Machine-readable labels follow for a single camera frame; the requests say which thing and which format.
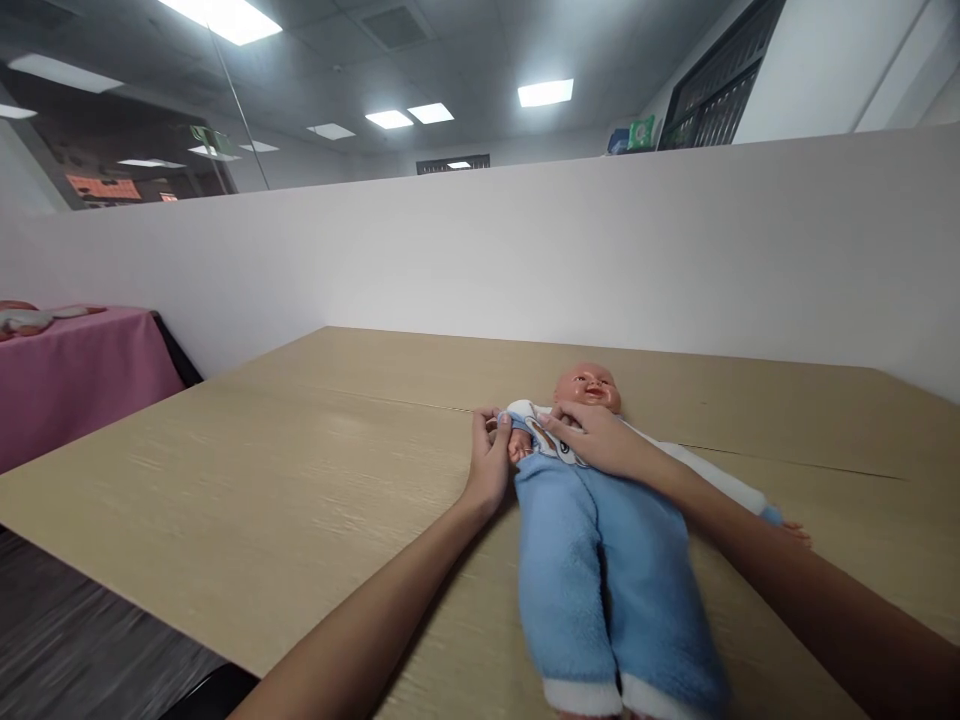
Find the light wood tabletop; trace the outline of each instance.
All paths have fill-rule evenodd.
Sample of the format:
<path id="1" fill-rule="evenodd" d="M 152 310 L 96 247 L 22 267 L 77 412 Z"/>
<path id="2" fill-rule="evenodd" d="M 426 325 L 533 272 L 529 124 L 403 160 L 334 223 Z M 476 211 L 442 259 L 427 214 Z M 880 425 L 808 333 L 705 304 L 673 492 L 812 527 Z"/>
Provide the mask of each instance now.
<path id="1" fill-rule="evenodd" d="M 458 496 L 471 407 L 548 404 L 581 359 L 611 368 L 633 424 L 761 489 L 817 552 L 960 640 L 960 411 L 861 368 L 325 328 L 0 477 L 0 523 L 262 675 Z M 553 717 L 518 537 L 514 506 L 380 717 Z M 722 558 L 691 552 L 734 717 L 861 716 Z"/>

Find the blue fleece outfit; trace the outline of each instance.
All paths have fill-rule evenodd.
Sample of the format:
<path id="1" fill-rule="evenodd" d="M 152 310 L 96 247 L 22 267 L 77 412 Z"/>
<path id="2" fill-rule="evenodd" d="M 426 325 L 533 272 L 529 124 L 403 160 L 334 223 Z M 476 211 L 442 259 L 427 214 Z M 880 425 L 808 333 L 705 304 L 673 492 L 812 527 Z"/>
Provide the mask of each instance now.
<path id="1" fill-rule="evenodd" d="M 535 450 L 516 477 L 520 618 L 547 700 L 567 712 L 618 714 L 619 674 L 623 704 L 635 712 L 721 716 L 729 687 L 683 517 L 652 490 L 585 466 L 529 413 L 510 409 Z"/>

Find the gray floor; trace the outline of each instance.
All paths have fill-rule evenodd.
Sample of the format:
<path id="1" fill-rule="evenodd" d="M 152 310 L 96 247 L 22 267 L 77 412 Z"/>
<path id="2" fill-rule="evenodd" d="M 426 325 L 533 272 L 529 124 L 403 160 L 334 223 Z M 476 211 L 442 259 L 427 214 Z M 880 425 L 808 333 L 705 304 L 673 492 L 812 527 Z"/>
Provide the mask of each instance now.
<path id="1" fill-rule="evenodd" d="M 0 532 L 0 718 L 151 720 L 223 663 Z"/>

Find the fluorescent light panel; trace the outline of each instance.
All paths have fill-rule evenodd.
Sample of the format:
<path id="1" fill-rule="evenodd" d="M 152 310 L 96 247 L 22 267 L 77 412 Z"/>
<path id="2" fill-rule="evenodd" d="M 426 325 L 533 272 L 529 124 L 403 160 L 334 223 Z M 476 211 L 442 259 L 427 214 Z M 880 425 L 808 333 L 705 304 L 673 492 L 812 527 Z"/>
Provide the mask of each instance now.
<path id="1" fill-rule="evenodd" d="M 42 77 L 45 80 L 60 83 L 61 85 L 69 85 L 78 90 L 86 90 L 87 92 L 97 94 L 105 92 L 106 90 L 113 90 L 113 88 L 123 85 L 119 80 L 97 75 L 89 70 L 74 67 L 73 65 L 68 65 L 67 63 L 44 57 L 43 55 L 24 55 L 9 63 L 7 67 L 11 70 L 19 70 L 29 75 L 36 75 L 37 77 Z"/>
<path id="2" fill-rule="evenodd" d="M 517 94 L 520 95 L 520 105 L 523 107 L 567 102 L 573 97 L 573 78 L 537 83 L 536 85 L 524 85 L 522 88 L 517 88 Z"/>
<path id="3" fill-rule="evenodd" d="M 312 128 L 307 128 L 310 132 L 315 132 L 320 137 L 325 137 L 327 140 L 342 140 L 345 137 L 355 137 L 356 133 L 352 133 L 347 130 L 345 127 L 340 127 L 336 123 L 327 123 L 326 125 L 315 125 Z"/>
<path id="4" fill-rule="evenodd" d="M 36 113 L 33 110 L 24 108 L 15 108 L 13 105 L 0 105 L 0 117 L 10 118 L 11 120 L 23 120 L 33 117 Z"/>
<path id="5" fill-rule="evenodd" d="M 246 45 L 283 32 L 246 0 L 160 0 L 234 45 Z"/>
<path id="6" fill-rule="evenodd" d="M 382 113 L 373 113 L 367 115 L 367 120 L 374 122 L 384 130 L 393 130 L 398 127 L 407 127 L 413 125 L 413 120 L 408 118 L 399 110 L 387 110 Z"/>
<path id="7" fill-rule="evenodd" d="M 280 149 L 280 148 L 275 148 L 273 145 L 267 145 L 266 143 L 262 143 L 258 140 L 254 140 L 253 145 L 241 145 L 240 147 L 242 147 L 244 150 L 249 150 L 250 152 L 253 152 L 254 150 L 256 150 L 257 152 L 273 152 L 274 150 Z"/>
<path id="8" fill-rule="evenodd" d="M 433 105 L 421 105 L 420 107 L 407 108 L 407 112 L 413 115 L 424 125 L 435 122 L 446 122 L 453 120 L 453 115 L 444 107 L 443 103 L 434 103 Z"/>
<path id="9" fill-rule="evenodd" d="M 167 162 L 166 160 L 121 160 L 117 165 L 133 165 L 134 167 L 167 167 L 167 168 L 177 168 L 177 167 L 186 167 L 186 165 L 181 165 L 180 163 Z"/>
<path id="10" fill-rule="evenodd" d="M 190 152 L 196 153 L 197 155 L 203 155 L 211 160 L 219 160 L 220 162 L 230 162 L 231 160 L 240 159 L 236 155 L 227 155 L 226 153 L 217 152 L 216 148 L 210 148 L 208 150 L 206 145 L 198 145 L 195 148 L 190 148 Z"/>

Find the forearm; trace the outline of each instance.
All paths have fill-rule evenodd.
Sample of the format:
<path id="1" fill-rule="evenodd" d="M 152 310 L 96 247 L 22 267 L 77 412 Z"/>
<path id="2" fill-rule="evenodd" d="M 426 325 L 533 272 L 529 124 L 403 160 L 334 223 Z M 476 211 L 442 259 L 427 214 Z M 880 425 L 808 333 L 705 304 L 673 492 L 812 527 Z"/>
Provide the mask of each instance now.
<path id="1" fill-rule="evenodd" d="M 489 514 L 457 502 L 303 638 L 231 720 L 369 714 L 440 584 Z"/>
<path id="2" fill-rule="evenodd" d="M 654 489 L 710 540 L 874 718 L 957 717 L 958 649 L 679 463 Z"/>

